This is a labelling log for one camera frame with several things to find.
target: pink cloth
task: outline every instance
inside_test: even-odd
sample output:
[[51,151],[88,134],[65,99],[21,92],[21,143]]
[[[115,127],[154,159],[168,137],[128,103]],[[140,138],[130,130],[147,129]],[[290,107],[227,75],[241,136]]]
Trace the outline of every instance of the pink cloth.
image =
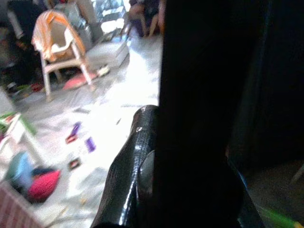
[[49,172],[41,175],[28,190],[31,199],[38,202],[45,201],[55,190],[60,176],[60,171]]
[[[91,80],[93,80],[94,78],[97,77],[97,75],[94,74],[94,73],[90,73],[89,75],[90,75]],[[77,75],[73,76],[71,79],[69,79],[66,82],[65,86],[63,87],[63,89],[64,90],[67,90],[67,89],[76,89],[78,87],[83,86],[86,83],[87,83],[87,81],[86,81],[86,78],[85,78],[84,74],[82,74],[82,73],[81,74],[77,74]]]

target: black object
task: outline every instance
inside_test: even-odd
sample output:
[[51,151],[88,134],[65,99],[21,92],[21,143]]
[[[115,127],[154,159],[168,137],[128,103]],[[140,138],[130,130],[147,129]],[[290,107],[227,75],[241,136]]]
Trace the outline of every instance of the black object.
[[13,11],[23,30],[25,39],[30,43],[34,27],[42,9],[31,1],[13,0],[8,2],[8,9]]
[[34,168],[32,171],[32,176],[36,176],[36,175],[43,175],[49,172],[54,172],[55,170],[52,168],[43,168],[43,167],[37,167]]
[[150,227],[239,226],[243,189],[225,151],[266,6],[167,1]]
[[241,171],[303,159],[303,1],[264,1],[266,23],[252,61],[232,138]]
[[92,228],[137,227],[136,184],[138,169],[155,149],[158,107],[147,105],[133,118],[125,145],[113,161]]

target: floor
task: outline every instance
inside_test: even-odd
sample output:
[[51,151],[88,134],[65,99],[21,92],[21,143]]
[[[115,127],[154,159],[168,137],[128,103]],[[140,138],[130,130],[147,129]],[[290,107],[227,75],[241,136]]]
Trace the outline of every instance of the floor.
[[[157,105],[162,59],[162,37],[132,38],[130,55],[119,69],[88,86],[63,91],[53,85],[54,100],[34,93],[17,103],[18,110],[37,128],[37,139],[45,150],[47,166],[61,170],[53,194],[43,204],[33,204],[36,215],[52,228],[90,227],[102,196],[107,171],[126,141],[133,114],[143,105]],[[73,124],[81,121],[78,142],[66,145]],[[92,137],[96,150],[83,152],[84,139]],[[68,170],[80,157],[82,164]]]
[[[247,176],[248,192],[256,207],[271,209],[304,225],[304,175],[291,183],[292,177],[303,164],[303,160],[290,161]],[[267,218],[262,219],[267,228],[278,227]]]

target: person's leg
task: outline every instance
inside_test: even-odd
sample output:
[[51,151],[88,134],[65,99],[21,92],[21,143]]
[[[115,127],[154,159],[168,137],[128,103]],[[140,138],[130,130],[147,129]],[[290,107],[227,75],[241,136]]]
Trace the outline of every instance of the person's leg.
[[158,14],[155,14],[151,21],[149,37],[151,37],[154,34],[155,28],[157,26],[157,22],[158,22]]

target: clutter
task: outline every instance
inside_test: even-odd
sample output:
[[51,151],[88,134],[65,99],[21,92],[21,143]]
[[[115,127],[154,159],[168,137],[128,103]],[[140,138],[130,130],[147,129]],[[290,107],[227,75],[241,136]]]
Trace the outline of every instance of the clutter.
[[28,190],[28,196],[31,201],[44,202],[55,190],[60,176],[60,171],[54,171],[43,174],[34,180]]
[[30,87],[33,92],[40,92],[44,88],[43,85],[39,83],[34,83]]
[[77,167],[80,166],[80,165],[81,165],[80,159],[79,159],[79,158],[76,158],[76,159],[72,160],[72,161],[68,164],[68,168],[69,168],[69,170],[71,171],[71,170],[77,168]]
[[32,170],[27,153],[20,152],[10,162],[5,180],[8,180],[14,189],[25,194],[33,183]]
[[97,76],[101,77],[101,76],[104,76],[104,75],[108,74],[109,72],[110,72],[109,66],[108,65],[104,65],[99,70],[97,70]]
[[75,141],[77,139],[77,135],[69,135],[67,138],[66,138],[66,144],[69,144],[73,141]]

